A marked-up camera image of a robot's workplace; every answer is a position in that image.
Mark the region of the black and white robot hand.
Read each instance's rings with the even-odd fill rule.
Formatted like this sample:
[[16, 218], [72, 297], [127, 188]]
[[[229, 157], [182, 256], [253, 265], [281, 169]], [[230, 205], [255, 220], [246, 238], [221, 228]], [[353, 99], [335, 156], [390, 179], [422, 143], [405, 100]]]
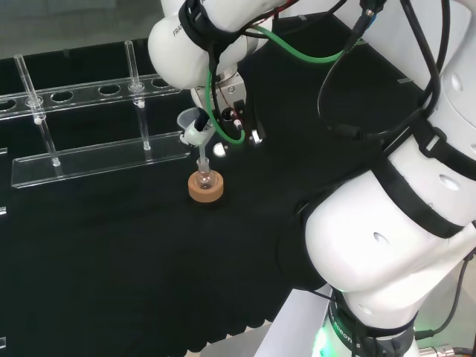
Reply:
[[204, 87], [190, 92], [195, 106], [177, 117], [179, 139], [199, 158], [205, 157], [208, 149], [222, 158], [229, 152], [256, 148], [264, 142], [263, 125], [238, 72], [220, 74], [214, 93]]

